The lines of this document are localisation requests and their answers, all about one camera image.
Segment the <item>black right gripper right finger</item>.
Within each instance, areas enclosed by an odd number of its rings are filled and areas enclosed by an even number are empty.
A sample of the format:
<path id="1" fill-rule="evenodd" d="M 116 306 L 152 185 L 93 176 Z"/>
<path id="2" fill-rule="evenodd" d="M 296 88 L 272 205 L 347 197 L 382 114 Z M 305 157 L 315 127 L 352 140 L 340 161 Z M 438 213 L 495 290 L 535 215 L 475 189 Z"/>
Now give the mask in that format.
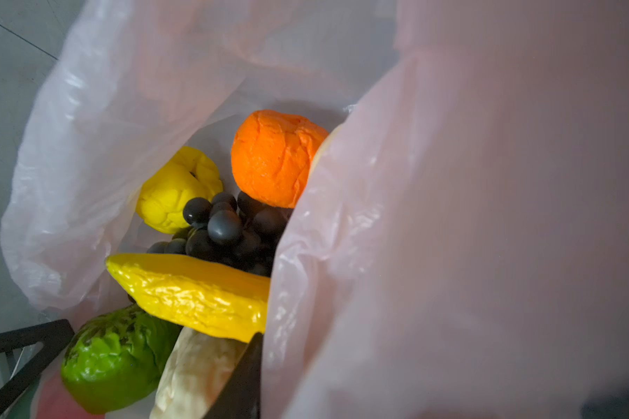
<path id="1" fill-rule="evenodd" d="M 256 333 L 204 419 L 259 419 L 263 333 Z"/>

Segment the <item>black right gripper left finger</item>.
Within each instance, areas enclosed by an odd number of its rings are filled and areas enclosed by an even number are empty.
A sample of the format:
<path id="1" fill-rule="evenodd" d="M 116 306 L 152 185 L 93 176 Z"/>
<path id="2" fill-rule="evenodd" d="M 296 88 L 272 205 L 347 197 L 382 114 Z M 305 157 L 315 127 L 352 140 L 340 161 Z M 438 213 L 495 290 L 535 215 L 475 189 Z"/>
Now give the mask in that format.
<path id="1" fill-rule="evenodd" d="M 0 418 L 35 384 L 74 336 L 66 319 L 0 333 Z"/>

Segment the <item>pink plastic shopping bag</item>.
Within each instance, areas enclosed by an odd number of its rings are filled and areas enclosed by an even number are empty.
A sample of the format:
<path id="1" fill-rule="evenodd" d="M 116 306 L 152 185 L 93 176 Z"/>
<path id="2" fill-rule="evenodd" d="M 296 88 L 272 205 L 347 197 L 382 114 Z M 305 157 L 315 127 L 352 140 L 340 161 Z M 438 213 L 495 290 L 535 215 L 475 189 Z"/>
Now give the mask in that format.
<path id="1" fill-rule="evenodd" d="M 0 244 L 98 308 L 140 186 L 256 108 L 337 127 L 279 246 L 264 418 L 578 418 L 629 389 L 629 1 L 89 1 Z"/>

